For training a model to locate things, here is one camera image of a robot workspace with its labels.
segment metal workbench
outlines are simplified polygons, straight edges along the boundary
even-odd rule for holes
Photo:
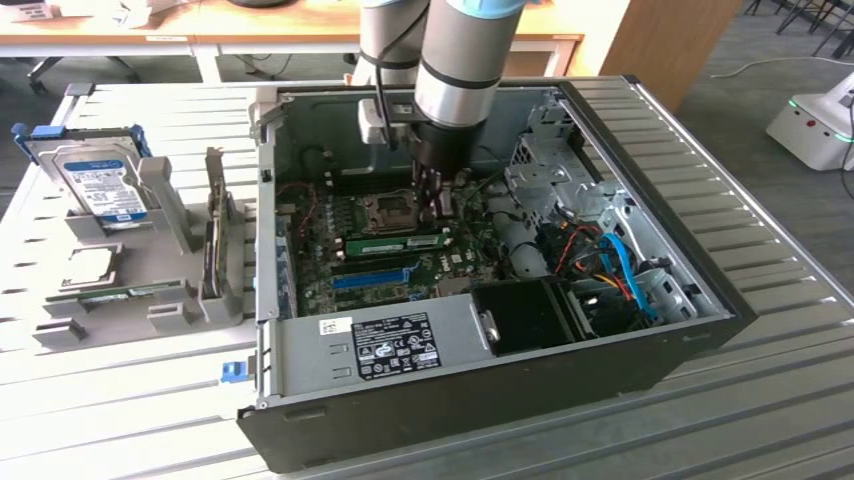
[[[643,87],[618,77],[572,82],[760,318],[647,392],[315,467],[293,478],[800,479],[854,473],[849,294]],[[55,122],[144,125],[153,153],[172,159],[185,203],[207,195],[204,148],[224,147],[231,190],[251,202],[251,86],[100,86],[88,97],[64,99]],[[268,478],[233,421],[220,417],[247,402],[216,382],[223,361],[252,350],[251,321],[168,338],[135,331],[136,341],[97,346],[109,343],[105,335],[91,348],[53,354],[29,339],[39,267],[49,267],[49,252],[69,241],[55,196],[31,167],[0,227],[0,478]],[[252,270],[247,266],[247,276]],[[252,293],[245,296],[251,317]],[[595,376],[591,370],[583,380]]]

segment robotic arm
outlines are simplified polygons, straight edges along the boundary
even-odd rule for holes
[[[420,55],[415,82],[419,120],[408,123],[408,138],[415,158],[412,186],[424,222],[452,214],[450,187],[456,173],[468,165],[479,140],[524,3],[371,0],[363,5],[363,67],[356,67],[356,82],[379,80],[380,86],[384,81],[408,83]],[[424,26],[412,22],[424,22]],[[371,77],[363,73],[369,69]],[[364,108],[388,125],[389,109],[381,105],[381,97],[379,88],[379,102]],[[363,123],[363,130],[369,123]]]

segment green ram module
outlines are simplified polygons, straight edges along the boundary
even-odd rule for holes
[[[348,240],[344,244],[344,253],[348,257],[363,257],[365,255],[435,250],[444,246],[447,238],[447,233],[436,233],[432,235]]]

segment motherboard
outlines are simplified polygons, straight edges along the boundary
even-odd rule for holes
[[[411,189],[363,193],[373,188],[331,183],[279,187],[299,316],[456,295],[507,275],[486,180],[455,189],[458,215],[430,227],[419,225]]]

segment floor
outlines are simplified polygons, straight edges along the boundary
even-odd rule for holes
[[[755,16],[738,16],[708,59],[702,75],[678,111],[678,117],[703,145],[755,195],[807,250],[849,290],[854,290],[854,200],[835,172],[810,170],[764,134],[764,128],[795,93],[826,91],[850,73],[850,67],[826,62],[780,62],[748,69],[730,79],[711,79],[744,63],[775,57],[808,55],[818,44],[796,20],[782,36],[774,30],[782,14],[762,2]],[[200,81],[189,57],[129,57],[145,82]],[[287,61],[275,55],[259,62],[277,72]],[[235,57],[220,58],[225,81],[252,81]],[[279,79],[340,78],[351,67],[340,55],[295,56]],[[47,123],[69,82],[123,83],[105,58],[69,58],[45,74],[51,93],[36,96],[25,82],[28,65],[0,59],[0,131],[15,122]],[[27,162],[8,134],[0,136],[0,214],[11,199]]]

